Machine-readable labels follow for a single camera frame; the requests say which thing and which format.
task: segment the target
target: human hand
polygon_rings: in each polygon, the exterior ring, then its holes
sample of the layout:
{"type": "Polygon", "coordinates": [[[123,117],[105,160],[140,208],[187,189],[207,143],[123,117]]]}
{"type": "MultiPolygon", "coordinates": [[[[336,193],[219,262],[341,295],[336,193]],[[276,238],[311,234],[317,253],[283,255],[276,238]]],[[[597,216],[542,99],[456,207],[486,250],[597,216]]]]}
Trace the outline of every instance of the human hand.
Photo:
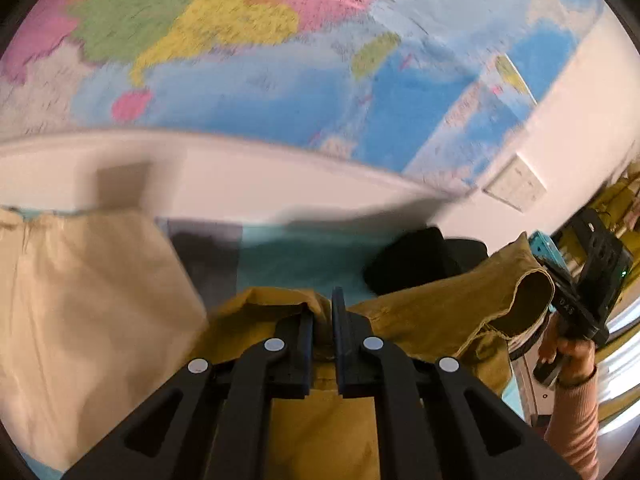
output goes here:
{"type": "Polygon", "coordinates": [[[568,357],[562,365],[558,381],[561,386],[572,387],[585,383],[595,370],[596,349],[593,341],[586,339],[569,340],[558,336],[559,314],[553,313],[538,349],[543,363],[551,363],[560,351],[568,357]]]}

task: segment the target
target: world map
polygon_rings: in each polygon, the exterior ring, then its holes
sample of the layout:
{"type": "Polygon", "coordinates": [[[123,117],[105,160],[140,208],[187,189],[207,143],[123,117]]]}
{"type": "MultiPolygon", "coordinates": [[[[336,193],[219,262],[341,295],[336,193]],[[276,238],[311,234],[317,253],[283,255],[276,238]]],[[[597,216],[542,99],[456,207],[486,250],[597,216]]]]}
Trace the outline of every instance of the world map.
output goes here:
{"type": "Polygon", "coordinates": [[[87,127],[317,150],[452,194],[524,124],[602,0],[39,0],[0,138],[87,127]]]}

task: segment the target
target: fabric pile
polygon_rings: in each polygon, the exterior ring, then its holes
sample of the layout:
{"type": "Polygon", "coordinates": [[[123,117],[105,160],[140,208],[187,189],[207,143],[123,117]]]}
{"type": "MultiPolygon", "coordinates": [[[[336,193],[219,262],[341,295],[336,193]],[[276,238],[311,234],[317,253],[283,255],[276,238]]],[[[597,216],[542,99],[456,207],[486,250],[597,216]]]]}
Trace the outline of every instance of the fabric pile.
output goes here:
{"type": "MultiPolygon", "coordinates": [[[[266,478],[379,476],[372,400],[336,391],[327,298],[254,287],[207,319],[169,240],[132,210],[31,221],[4,211],[0,250],[0,416],[34,459],[67,469],[188,359],[235,359],[306,304],[314,388],[274,401],[266,478]]],[[[350,309],[411,357],[458,357],[500,394],[508,341],[540,322],[553,293],[523,234],[469,272],[350,309]]]]}

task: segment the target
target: white dot marker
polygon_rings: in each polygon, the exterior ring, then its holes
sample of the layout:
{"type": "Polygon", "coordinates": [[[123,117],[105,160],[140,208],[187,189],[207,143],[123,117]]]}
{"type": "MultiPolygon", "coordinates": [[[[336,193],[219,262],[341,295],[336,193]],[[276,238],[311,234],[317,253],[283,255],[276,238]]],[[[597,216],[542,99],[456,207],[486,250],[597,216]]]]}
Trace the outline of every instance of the white dot marker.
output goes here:
{"type": "Polygon", "coordinates": [[[267,341],[264,342],[264,347],[269,352],[277,352],[284,348],[284,341],[277,337],[272,337],[271,339],[267,339],[267,341]]]}
{"type": "Polygon", "coordinates": [[[438,362],[438,366],[446,372],[457,372],[460,368],[460,363],[453,357],[443,357],[438,362]]]}
{"type": "Polygon", "coordinates": [[[209,368],[209,363],[207,363],[206,359],[194,359],[189,362],[187,368],[192,374],[201,374],[209,368]]]}
{"type": "Polygon", "coordinates": [[[382,339],[375,336],[367,337],[362,344],[367,350],[380,350],[385,345],[382,339]]]}

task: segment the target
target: wall outlet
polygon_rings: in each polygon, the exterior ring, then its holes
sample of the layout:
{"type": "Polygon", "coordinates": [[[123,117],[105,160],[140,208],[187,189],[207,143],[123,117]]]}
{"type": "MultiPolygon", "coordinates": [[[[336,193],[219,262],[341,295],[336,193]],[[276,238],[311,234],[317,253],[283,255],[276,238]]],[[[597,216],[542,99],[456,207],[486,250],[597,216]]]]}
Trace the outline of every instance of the wall outlet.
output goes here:
{"type": "Polygon", "coordinates": [[[516,155],[484,192],[524,212],[546,193],[546,189],[527,163],[516,155]]]}

